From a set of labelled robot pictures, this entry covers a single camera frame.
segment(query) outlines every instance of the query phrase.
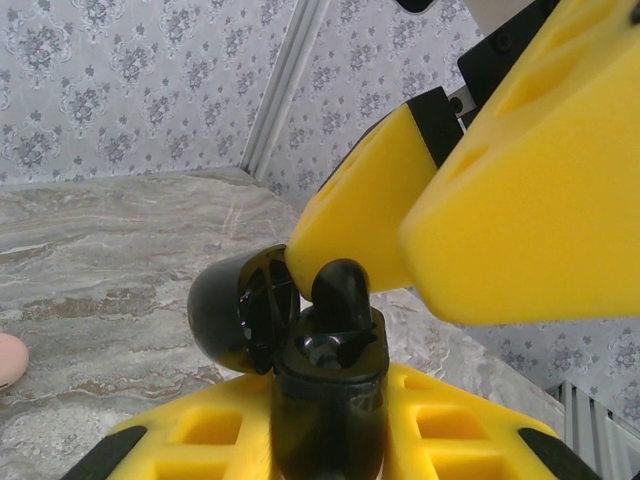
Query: rectangular hole in foam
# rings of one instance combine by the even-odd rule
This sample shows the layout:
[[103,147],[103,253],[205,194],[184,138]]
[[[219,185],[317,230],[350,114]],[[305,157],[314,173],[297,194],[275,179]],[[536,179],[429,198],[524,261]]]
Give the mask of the rectangular hole in foam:
[[488,438],[480,422],[466,408],[433,405],[422,407],[416,415],[424,439],[484,440]]
[[183,445],[234,445],[242,415],[233,410],[197,408],[181,420],[171,443]]
[[500,105],[498,115],[511,113],[551,93],[571,74],[585,50],[584,43],[569,44],[530,65]]
[[563,22],[556,25],[553,33],[542,47],[538,57],[547,54],[570,40],[582,35],[607,18],[614,10],[615,2],[604,0],[595,4],[588,4],[580,10],[572,12]]
[[476,163],[480,157],[482,157],[485,153],[489,151],[488,145],[481,145],[479,147],[472,148],[469,150],[464,157],[455,165],[453,172],[449,176],[449,181],[455,180],[464,172],[469,170],[471,166]]

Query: yellow foam pad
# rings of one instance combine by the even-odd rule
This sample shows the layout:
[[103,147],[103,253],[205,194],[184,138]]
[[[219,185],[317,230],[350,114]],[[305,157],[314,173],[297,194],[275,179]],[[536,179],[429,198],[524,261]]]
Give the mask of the yellow foam pad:
[[310,299],[316,274],[339,258],[360,263],[374,292],[408,286],[397,231],[436,170],[403,104],[360,141],[305,207],[285,252],[302,295]]
[[[518,436],[529,427],[555,437],[544,424],[406,366],[392,364],[387,382],[384,479],[554,478]],[[279,480],[271,385],[246,375],[121,423],[109,433],[136,425],[147,433],[109,480]]]
[[543,423],[404,365],[388,377],[384,480],[555,480],[520,438]]
[[403,222],[465,324],[640,314],[637,0],[562,0]]
[[109,480],[279,479],[271,459],[271,378],[245,375],[121,423],[147,433]]

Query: marble surface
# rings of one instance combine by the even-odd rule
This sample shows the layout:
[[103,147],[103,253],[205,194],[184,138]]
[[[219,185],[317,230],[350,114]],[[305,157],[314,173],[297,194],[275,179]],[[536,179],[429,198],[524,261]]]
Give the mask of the marble surface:
[[[286,242],[295,210],[242,172],[0,191],[0,331],[30,368],[0,394],[0,479],[56,479],[130,415],[235,374],[194,345],[211,262]],[[392,360],[562,429],[562,407],[406,290],[376,295]]]

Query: black plastic object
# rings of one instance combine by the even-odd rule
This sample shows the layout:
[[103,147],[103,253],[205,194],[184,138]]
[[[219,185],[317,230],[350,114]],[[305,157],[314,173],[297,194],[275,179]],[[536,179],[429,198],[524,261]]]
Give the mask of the black plastic object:
[[386,429],[389,353],[366,274],[349,260],[324,267],[313,307],[274,359],[272,449],[287,480],[376,478]]
[[210,265],[193,282],[187,311],[196,343],[211,359],[244,373],[269,372],[300,295],[284,245]]
[[442,87],[413,97],[407,105],[433,162],[440,168],[463,135],[454,106]]
[[[489,100],[500,82],[525,51],[559,0],[534,0],[491,35],[458,59],[477,111]],[[468,115],[471,123],[473,116]]]
[[396,0],[396,2],[409,13],[423,13],[436,3],[436,0]]
[[146,427],[138,425],[107,435],[61,480],[107,480],[145,433]]
[[533,428],[521,428],[518,433],[558,480],[602,480],[562,440]]

